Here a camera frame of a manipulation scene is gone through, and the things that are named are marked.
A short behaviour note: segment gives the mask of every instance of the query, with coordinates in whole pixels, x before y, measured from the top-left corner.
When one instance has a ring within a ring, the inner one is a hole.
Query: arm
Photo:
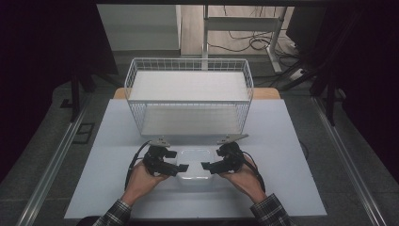
[[[246,160],[255,166],[251,159],[246,157]],[[236,173],[225,172],[219,175],[249,196],[254,203],[250,210],[261,225],[294,225],[279,199],[274,194],[267,197],[262,191],[261,184],[248,166],[243,165]]]
[[[125,225],[129,221],[133,204],[167,178],[168,176],[162,174],[159,176],[150,175],[143,162],[140,161],[135,165],[130,176],[129,185],[126,187],[122,197],[112,205],[104,216],[94,223],[94,226]]]

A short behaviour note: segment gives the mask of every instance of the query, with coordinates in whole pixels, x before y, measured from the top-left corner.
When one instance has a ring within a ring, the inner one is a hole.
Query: dark background
[[[399,7],[365,9],[336,64],[343,109],[399,183]]]
[[[57,86],[70,81],[73,73],[85,80],[93,71],[118,71],[94,3],[0,4],[3,180],[39,127]]]

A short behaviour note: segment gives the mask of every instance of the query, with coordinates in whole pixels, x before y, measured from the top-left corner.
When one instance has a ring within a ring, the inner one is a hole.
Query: metal frame
[[[71,122],[70,126],[68,127],[64,138],[62,138],[61,142],[59,143],[58,148],[51,158],[45,172],[41,175],[38,185],[36,186],[16,225],[32,225],[34,223],[36,217],[38,216],[39,210],[41,209],[41,206],[43,205],[44,200],[50,190],[50,187],[53,184],[56,175],[58,174],[62,162],[64,161],[65,155],[71,146],[73,137],[86,114],[90,100],[91,93],[85,97],[80,112],[76,115],[75,121]]]
[[[338,156],[341,158],[341,162],[343,163],[343,167],[345,168],[346,173],[351,180],[353,187],[355,188],[360,201],[362,202],[364,209],[366,210],[367,215],[372,221],[373,225],[387,225],[385,222],[381,211],[373,197],[372,192],[363,181],[358,168],[356,167],[352,157],[350,156],[349,151],[346,149],[343,141],[341,140],[340,134],[337,129],[328,122],[327,116],[324,114],[325,108],[323,106],[320,98],[312,97],[314,105],[316,106],[320,119],[324,126],[326,127],[326,131],[331,138],[331,141],[337,151]]]
[[[203,44],[202,58],[208,58],[209,31],[263,31],[273,32],[272,40],[266,48],[275,73],[282,73],[279,60],[276,58],[276,45],[279,32],[284,22],[287,7],[284,7],[278,18],[242,18],[242,17],[209,17],[208,5],[203,7]]]

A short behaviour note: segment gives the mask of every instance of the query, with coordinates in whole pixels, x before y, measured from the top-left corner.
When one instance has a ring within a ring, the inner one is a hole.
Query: desk
[[[275,89],[256,89],[256,92],[257,99],[251,103],[244,128],[249,137],[237,143],[258,163],[266,193],[275,193],[291,216],[325,215],[285,103]],[[118,90],[116,98],[120,98],[121,93],[123,95],[123,90]],[[171,144],[169,149],[177,152],[200,148],[213,153],[218,148],[215,137],[166,139]],[[65,218],[79,219],[105,213],[123,192],[127,166],[145,141],[136,129],[126,101],[111,100]],[[176,159],[165,160],[176,163]],[[196,190],[181,186],[177,178],[170,177],[135,204],[132,218],[253,217],[249,211],[250,199],[227,180],[215,176],[212,184],[211,188]]]

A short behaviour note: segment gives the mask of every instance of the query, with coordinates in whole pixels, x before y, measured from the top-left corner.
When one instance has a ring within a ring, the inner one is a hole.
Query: cable
[[[277,45],[279,46],[279,50],[278,50],[278,49],[275,49],[275,50],[276,50],[276,52],[280,52],[280,54],[279,54],[279,53],[276,53],[277,56],[279,56],[279,57],[280,57],[280,56],[288,56],[288,57],[296,57],[296,58],[299,58],[298,55],[292,55],[292,54],[287,54],[287,53],[285,53],[284,50],[282,49],[281,45],[279,44],[279,42],[277,42]]]
[[[297,57],[297,56],[280,56],[280,57],[279,57],[279,64],[284,65],[285,67],[290,68],[290,67],[293,67],[295,64],[287,65],[287,64],[283,63],[281,60],[284,59],[284,58],[298,58],[298,57]]]
[[[262,16],[263,7],[261,7],[261,12],[259,13],[259,17]]]
[[[212,46],[212,47],[215,47],[215,48],[220,48],[220,49],[224,49],[224,50],[227,50],[227,51],[232,51],[232,52],[243,52],[243,51],[247,50],[250,47],[250,45],[249,45],[248,47],[246,47],[246,48],[244,48],[242,50],[232,50],[232,49],[228,49],[226,47],[220,46],[220,45],[210,44],[209,42],[208,42],[208,45]]]
[[[242,152],[242,153],[244,153],[244,154],[246,154],[246,155],[248,155],[250,157],[250,160],[252,160],[253,164],[255,165],[255,168],[257,169],[258,166],[256,165],[255,161],[253,160],[252,156],[249,153],[247,153],[247,152]]]
[[[231,35],[231,31],[229,31],[230,37],[231,37],[232,39],[234,39],[234,40],[246,40],[246,39],[253,38],[254,36],[255,36],[255,37],[258,37],[258,36],[262,36],[262,35],[265,35],[265,34],[269,34],[269,33],[271,33],[271,32],[263,32],[263,33],[260,33],[260,34],[257,34],[257,35],[254,35],[254,33],[255,33],[255,32],[253,31],[253,33],[252,33],[251,36],[246,36],[246,37],[233,37],[233,36]]]
[[[138,155],[140,154],[141,150],[143,150],[143,148],[146,147],[147,144],[149,144],[150,142],[151,141],[148,140],[147,142],[143,143],[143,145],[141,145],[141,147],[138,149],[138,151],[136,152],[135,156],[133,157],[133,160],[132,160],[132,162],[129,165],[129,169],[127,170],[126,180],[125,180],[125,189],[126,189],[127,185],[129,185],[130,175],[132,175],[133,167],[136,164],[136,161],[138,159]]]
[[[266,40],[265,38],[266,37],[262,37],[259,39],[259,38],[253,37],[249,40],[249,46],[252,47],[252,49],[254,49],[254,50],[258,50],[258,51],[264,50],[270,45],[270,41]],[[266,43],[266,44],[262,48],[256,48],[255,46],[253,46],[253,43],[255,43],[255,42]]]
[[[288,74],[289,72],[291,72],[293,69],[299,67],[302,64],[301,60],[298,60],[293,66],[291,66],[290,68],[288,68],[287,70],[284,71],[284,73],[281,73],[280,76],[278,78],[276,78],[268,87],[272,88],[274,84],[278,84],[280,79]]]
[[[265,187],[264,187],[264,180],[263,180],[263,177],[262,177],[262,175],[258,172],[258,169],[255,168],[252,164],[250,164],[244,157],[238,156],[237,154],[235,154],[235,153],[233,153],[233,152],[229,152],[229,154],[231,154],[232,156],[234,156],[234,157],[236,157],[236,158],[238,158],[238,159],[241,159],[241,160],[243,161],[243,163],[246,164],[247,167],[249,167],[249,168],[253,171],[253,173],[255,174],[256,178],[257,178],[258,181],[259,181],[259,183],[261,184],[261,189],[262,189],[262,191],[263,191],[263,192],[266,192],[266,189],[265,189]]]
[[[255,14],[256,17],[256,11],[258,11],[258,7],[255,7],[255,9],[253,9],[253,11],[249,14],[249,17],[252,16],[252,14]]]

